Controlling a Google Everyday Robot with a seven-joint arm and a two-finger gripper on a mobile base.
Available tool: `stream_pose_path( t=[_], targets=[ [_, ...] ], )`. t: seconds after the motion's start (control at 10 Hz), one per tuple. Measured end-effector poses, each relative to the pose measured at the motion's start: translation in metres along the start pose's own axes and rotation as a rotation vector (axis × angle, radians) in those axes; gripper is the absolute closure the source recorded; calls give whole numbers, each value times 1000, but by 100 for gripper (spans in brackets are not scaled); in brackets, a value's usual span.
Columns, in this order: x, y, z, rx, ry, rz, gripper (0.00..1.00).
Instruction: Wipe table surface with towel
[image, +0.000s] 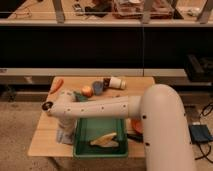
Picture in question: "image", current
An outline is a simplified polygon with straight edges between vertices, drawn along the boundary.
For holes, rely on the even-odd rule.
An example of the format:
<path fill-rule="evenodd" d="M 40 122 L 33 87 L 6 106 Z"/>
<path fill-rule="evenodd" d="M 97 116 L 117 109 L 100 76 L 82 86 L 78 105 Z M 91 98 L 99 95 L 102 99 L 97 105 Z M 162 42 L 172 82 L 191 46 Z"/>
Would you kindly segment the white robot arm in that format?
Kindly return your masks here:
<path fill-rule="evenodd" d="M 147 171 L 196 171 L 184 105 L 168 85 L 154 84 L 141 95 L 85 102 L 77 102 L 72 91 L 64 90 L 42 109 L 58 118 L 66 132 L 73 129 L 73 118 L 139 118 Z"/>

